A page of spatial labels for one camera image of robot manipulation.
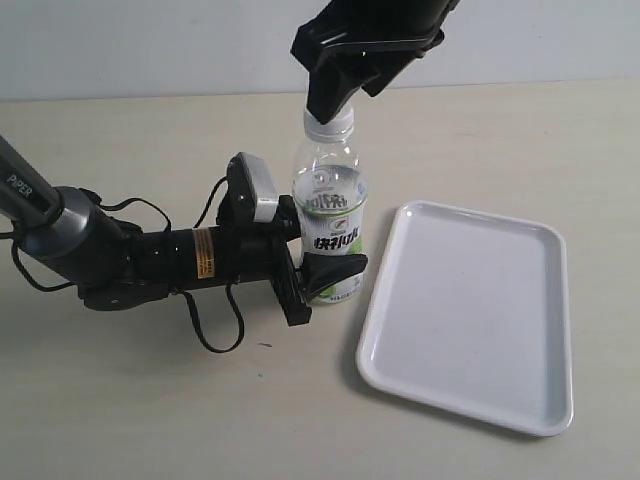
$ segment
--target plastic tray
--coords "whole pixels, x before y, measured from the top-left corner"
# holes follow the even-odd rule
[[[380,390],[538,436],[571,423],[566,249],[538,223],[401,207],[357,354]]]

